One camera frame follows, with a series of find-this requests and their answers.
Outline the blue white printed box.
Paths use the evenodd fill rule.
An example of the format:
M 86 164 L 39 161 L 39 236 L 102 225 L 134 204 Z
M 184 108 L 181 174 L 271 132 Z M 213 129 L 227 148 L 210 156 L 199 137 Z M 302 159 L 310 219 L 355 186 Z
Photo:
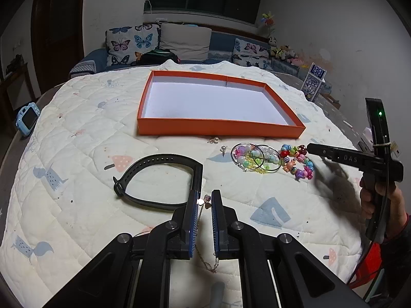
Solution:
M 326 74 L 327 70 L 323 69 L 319 65 L 316 65 L 315 63 L 311 64 L 301 87 L 301 91 L 304 93 L 307 101 L 315 101 L 315 98 L 319 94 L 320 89 L 325 82 Z

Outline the small butterfly pillow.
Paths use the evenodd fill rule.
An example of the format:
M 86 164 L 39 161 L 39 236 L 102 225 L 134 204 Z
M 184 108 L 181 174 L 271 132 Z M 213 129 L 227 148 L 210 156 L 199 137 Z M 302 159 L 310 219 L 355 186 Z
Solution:
M 269 50 L 266 47 L 235 39 L 232 62 L 243 67 L 257 67 L 262 70 L 272 70 Z

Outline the white quilted blanket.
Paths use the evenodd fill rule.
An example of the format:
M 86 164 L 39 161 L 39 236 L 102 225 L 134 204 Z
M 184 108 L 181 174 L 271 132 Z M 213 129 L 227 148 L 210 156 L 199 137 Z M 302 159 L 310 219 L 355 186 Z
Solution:
M 152 70 L 182 70 L 236 76 L 267 83 L 306 126 L 299 140 L 228 138 L 208 143 L 202 136 L 139 136 L 137 111 Z M 171 213 L 144 209 L 118 198 L 120 178 L 138 159 L 155 153 L 182 154 L 203 164 L 203 195 L 221 190 L 223 203 L 240 221 L 276 236 L 288 232 L 343 282 L 360 260 L 361 173 L 310 156 L 312 180 L 296 181 L 282 169 L 244 172 L 231 148 L 242 142 L 279 149 L 310 142 L 353 148 L 352 142 L 315 104 L 280 78 L 232 63 L 130 68 L 76 77 L 42 110 L 19 159 L 10 192 L 1 274 L 22 307 L 42 307 L 115 236 L 147 234 Z M 225 157 L 220 147 L 226 146 Z M 189 261 L 171 264 L 169 307 L 242 307 L 236 262 L 223 261 L 215 273 L 210 210 L 199 221 L 197 246 Z

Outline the colourful pinwheel flower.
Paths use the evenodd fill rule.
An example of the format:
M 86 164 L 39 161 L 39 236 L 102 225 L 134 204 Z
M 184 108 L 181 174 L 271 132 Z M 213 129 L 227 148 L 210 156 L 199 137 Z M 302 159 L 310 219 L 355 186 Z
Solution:
M 270 11 L 263 13 L 260 22 L 265 26 L 267 36 L 270 37 L 275 32 L 274 15 Z

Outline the dark wooden side table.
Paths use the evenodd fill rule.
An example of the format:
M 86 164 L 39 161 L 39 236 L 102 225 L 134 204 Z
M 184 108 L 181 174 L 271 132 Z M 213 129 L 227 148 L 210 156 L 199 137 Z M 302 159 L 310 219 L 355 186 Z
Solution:
M 22 54 L 17 54 L 7 66 L 6 77 L 1 82 L 1 103 L 7 110 L 16 111 L 36 99 L 28 63 Z

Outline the pearl drop earring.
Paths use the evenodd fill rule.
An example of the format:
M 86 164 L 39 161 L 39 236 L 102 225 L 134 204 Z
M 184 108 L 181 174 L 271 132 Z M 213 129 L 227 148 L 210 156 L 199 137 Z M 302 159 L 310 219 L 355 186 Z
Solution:
M 214 138 L 211 138 L 211 139 L 208 141 L 208 143 L 218 144 L 219 141 L 220 141 L 219 137 L 214 137 Z

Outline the black smart band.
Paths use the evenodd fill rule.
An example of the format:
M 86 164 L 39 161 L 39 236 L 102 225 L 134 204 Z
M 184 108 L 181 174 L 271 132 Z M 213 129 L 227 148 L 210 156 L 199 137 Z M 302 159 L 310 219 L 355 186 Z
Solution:
M 201 195 L 203 164 L 180 154 L 153 154 L 113 178 L 115 194 L 140 207 L 174 211 Z

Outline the beige cushion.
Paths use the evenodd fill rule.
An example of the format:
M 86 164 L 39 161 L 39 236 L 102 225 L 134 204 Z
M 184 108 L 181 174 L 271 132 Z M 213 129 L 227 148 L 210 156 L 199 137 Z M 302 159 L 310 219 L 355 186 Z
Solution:
M 208 58 L 212 30 L 207 27 L 163 23 L 160 49 L 168 49 L 181 61 L 205 61 Z

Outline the plush toys pile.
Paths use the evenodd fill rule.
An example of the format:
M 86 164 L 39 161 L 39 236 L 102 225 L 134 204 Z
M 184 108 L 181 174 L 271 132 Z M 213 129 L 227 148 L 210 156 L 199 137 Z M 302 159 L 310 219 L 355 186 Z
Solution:
M 270 36 L 268 43 L 270 45 L 270 56 L 272 59 L 277 59 L 280 61 L 285 61 L 293 66 L 301 67 L 304 62 L 296 52 L 291 49 L 288 45 L 278 46 L 277 39 Z

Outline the silver hoop bangle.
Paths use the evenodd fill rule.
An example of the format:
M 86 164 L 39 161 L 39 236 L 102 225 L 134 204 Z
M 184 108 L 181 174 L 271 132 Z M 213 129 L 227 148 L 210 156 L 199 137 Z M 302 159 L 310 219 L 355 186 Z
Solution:
M 265 144 L 239 143 L 231 149 L 231 160 L 244 172 L 275 173 L 282 166 L 279 152 Z

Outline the blue sofa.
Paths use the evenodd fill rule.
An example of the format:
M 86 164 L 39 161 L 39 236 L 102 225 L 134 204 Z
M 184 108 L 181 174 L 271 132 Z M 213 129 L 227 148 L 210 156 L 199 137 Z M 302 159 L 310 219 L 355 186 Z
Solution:
M 210 38 L 210 48 L 208 57 L 204 61 L 184 61 L 181 60 L 180 64 L 201 64 L 212 65 L 220 63 L 222 61 L 228 61 L 231 63 L 239 64 L 240 57 L 237 48 L 239 48 L 240 40 L 250 43 L 255 46 L 259 46 L 263 51 L 268 51 L 269 47 L 267 42 L 254 40 L 247 37 L 237 37 L 230 33 L 223 33 L 213 31 Z M 82 59 L 76 66 L 70 71 L 70 78 L 85 75 L 85 74 L 97 74 L 100 72 L 108 72 L 110 70 L 118 70 L 123 68 L 135 67 L 140 63 L 131 63 L 125 65 L 107 66 L 108 53 L 106 49 L 96 49 Z M 278 60 L 274 57 L 269 59 L 268 63 L 246 63 L 246 66 L 256 66 L 273 72 L 279 72 L 283 74 L 290 74 L 300 79 L 307 74 L 309 66 L 297 57 L 287 60 Z

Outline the large butterfly pillow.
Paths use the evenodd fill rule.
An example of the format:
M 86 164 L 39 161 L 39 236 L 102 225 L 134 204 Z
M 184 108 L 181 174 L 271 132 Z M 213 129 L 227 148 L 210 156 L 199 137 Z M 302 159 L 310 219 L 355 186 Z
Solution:
M 106 30 L 107 66 L 131 65 L 160 43 L 160 26 L 142 24 Z

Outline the white pink small device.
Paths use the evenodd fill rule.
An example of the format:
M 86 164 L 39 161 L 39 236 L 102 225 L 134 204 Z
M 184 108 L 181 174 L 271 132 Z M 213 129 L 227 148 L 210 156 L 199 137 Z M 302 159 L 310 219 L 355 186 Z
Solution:
M 362 142 L 370 149 L 373 149 L 373 135 L 369 127 L 366 127 L 361 133 Z

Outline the black backpack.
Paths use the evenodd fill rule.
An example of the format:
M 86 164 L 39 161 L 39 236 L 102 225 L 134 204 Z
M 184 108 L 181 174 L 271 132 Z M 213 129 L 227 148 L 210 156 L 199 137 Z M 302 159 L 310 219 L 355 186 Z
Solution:
M 154 49 L 145 54 L 135 53 L 135 65 L 161 65 L 168 60 L 179 64 L 180 59 L 169 49 Z

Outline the pearl stud earring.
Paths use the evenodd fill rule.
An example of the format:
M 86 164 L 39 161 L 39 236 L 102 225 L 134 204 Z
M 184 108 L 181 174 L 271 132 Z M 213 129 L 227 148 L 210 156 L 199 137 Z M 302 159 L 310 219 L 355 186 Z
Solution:
M 227 147 L 226 146 L 221 146 L 220 147 L 220 152 L 221 152 L 221 156 L 222 157 L 225 157 L 225 155 L 226 155 L 226 150 L 227 150 Z

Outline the orange shallow tray box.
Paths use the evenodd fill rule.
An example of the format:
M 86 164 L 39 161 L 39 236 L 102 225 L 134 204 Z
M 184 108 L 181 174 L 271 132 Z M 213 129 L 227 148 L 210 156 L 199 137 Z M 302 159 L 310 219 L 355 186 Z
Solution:
M 299 138 L 301 119 L 267 83 L 186 71 L 152 71 L 137 111 L 146 136 Z

